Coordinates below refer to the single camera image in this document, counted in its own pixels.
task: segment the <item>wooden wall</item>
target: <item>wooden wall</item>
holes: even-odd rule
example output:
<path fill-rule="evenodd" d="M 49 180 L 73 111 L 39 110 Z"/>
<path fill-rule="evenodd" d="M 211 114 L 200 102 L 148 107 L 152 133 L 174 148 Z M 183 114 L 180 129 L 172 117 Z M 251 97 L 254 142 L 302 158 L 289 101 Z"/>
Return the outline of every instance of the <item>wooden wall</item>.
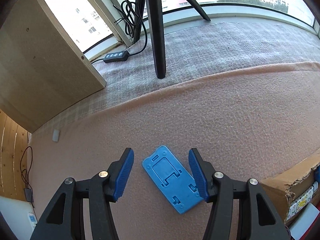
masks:
<path fill-rule="evenodd" d="M 0 196 L 25 201 L 20 160 L 28 146 L 27 131 L 0 109 Z M 21 163 L 27 167 L 27 154 Z"/>

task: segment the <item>metal screw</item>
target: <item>metal screw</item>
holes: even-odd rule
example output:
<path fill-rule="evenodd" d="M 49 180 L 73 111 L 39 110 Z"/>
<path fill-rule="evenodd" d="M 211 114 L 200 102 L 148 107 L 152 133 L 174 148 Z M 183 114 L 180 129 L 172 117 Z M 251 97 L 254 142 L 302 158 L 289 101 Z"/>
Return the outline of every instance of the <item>metal screw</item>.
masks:
<path fill-rule="evenodd" d="M 250 184 L 252 184 L 252 185 L 257 185 L 258 184 L 258 181 L 256 180 L 256 179 L 250 179 L 249 180 L 249 182 L 250 182 Z"/>
<path fill-rule="evenodd" d="M 223 178 L 223 173 L 220 172 L 220 171 L 217 171 L 217 172 L 214 173 L 214 176 L 215 176 L 216 178 L 218 178 L 218 179 L 221 179 L 221 178 Z"/>
<path fill-rule="evenodd" d="M 64 180 L 65 184 L 71 184 L 72 182 L 73 182 L 72 178 L 67 178 L 67 179 Z"/>
<path fill-rule="evenodd" d="M 108 172 L 107 171 L 100 171 L 99 172 L 99 177 L 104 178 L 106 176 L 108 176 Z"/>

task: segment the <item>black cable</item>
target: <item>black cable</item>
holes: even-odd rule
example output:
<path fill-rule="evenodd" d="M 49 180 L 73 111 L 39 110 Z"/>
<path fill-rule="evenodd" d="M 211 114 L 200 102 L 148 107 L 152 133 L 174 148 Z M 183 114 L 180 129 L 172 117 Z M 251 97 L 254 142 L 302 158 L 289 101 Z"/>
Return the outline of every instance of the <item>black cable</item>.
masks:
<path fill-rule="evenodd" d="M 93 63 L 95 63 L 95 62 L 97 62 L 97 61 L 100 61 L 100 60 L 104 60 L 104 58 L 97 59 L 97 60 L 91 62 L 91 64 L 93 64 Z"/>
<path fill-rule="evenodd" d="M 135 2 L 130 2 L 129 0 L 124 0 L 121 3 L 121 8 L 119 8 L 116 5 L 113 5 L 114 8 L 117 9 L 117 11 L 121 14 L 122 18 L 118 19 L 115 21 L 115 23 L 118 25 L 120 22 L 124 21 L 125 22 L 125 34 L 127 34 L 130 38 L 133 38 L 133 34 L 134 34 L 134 27 L 141 24 L 143 27 L 143 31 L 146 37 L 146 41 L 144 43 L 144 46 L 142 48 L 142 50 L 140 50 L 139 52 L 130 54 L 129 56 L 133 56 L 133 55 L 137 55 L 141 52 L 144 51 L 144 49 L 147 47 L 147 43 L 148 43 L 148 36 L 147 36 L 147 30 L 146 27 L 143 23 L 143 19 L 142 16 L 140 14 L 140 11 L 137 10 L 137 13 L 135 12 L 135 10 L 132 8 L 132 6 L 136 6 Z M 134 15 L 134 17 L 138 18 L 138 22 L 134 23 L 134 19 L 132 18 L 131 13 Z"/>
<path fill-rule="evenodd" d="M 38 222 L 38 218 L 37 218 L 36 211 L 35 211 L 35 206 L 33 205 L 33 203 L 31 203 L 31 204 L 32 204 L 32 208 L 33 208 L 33 214 L 35 215 L 36 220 Z"/>
<path fill-rule="evenodd" d="M 29 170 L 27 170 L 27 168 L 22 169 L 22 167 L 21 167 L 22 159 L 23 159 L 25 153 L 27 152 L 28 148 L 31 149 L 31 163 L 30 163 Z M 23 152 L 23 154 L 22 154 L 22 157 L 21 157 L 21 160 L 20 160 L 20 172 L 21 172 L 22 181 L 24 182 L 26 188 L 30 188 L 30 189 L 31 189 L 31 196 L 32 196 L 32 197 L 31 197 L 31 200 L 32 200 L 31 203 L 32 203 L 32 206 L 33 206 L 33 189 L 32 189 L 32 187 L 31 187 L 31 185 L 30 185 L 30 183 L 29 183 L 29 173 L 30 173 L 30 170 L 31 170 L 32 161 L 33 161 L 32 147 L 31 147 L 31 146 L 28 146 L 28 147 L 24 150 L 24 152 Z"/>

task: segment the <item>cardboard box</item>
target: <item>cardboard box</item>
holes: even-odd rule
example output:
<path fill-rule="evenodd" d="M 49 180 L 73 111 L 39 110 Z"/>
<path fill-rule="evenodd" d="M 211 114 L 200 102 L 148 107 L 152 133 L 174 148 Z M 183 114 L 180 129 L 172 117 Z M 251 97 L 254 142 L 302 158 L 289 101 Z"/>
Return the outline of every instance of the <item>cardboard box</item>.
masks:
<path fill-rule="evenodd" d="M 291 202 L 298 198 L 313 184 L 315 181 L 313 171 L 319 165 L 320 149 L 287 171 L 260 181 L 263 189 L 273 202 L 284 223 L 286 222 Z M 314 199 L 312 199 L 312 202 L 315 205 L 317 203 L 314 202 L 320 197 L 319 192 L 320 188 L 318 188 Z M 290 221 L 294 220 L 298 215 L 299 213 L 292 217 Z"/>

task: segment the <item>white power strip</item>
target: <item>white power strip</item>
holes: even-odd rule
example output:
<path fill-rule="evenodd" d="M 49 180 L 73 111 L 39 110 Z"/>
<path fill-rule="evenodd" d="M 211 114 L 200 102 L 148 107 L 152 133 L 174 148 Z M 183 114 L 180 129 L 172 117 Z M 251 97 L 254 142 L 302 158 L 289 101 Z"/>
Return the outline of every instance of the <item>white power strip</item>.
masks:
<path fill-rule="evenodd" d="M 35 230 L 35 227 L 37 225 L 37 219 L 36 216 L 34 214 L 32 214 L 31 212 L 28 213 L 28 218 L 32 227 L 32 231 Z"/>

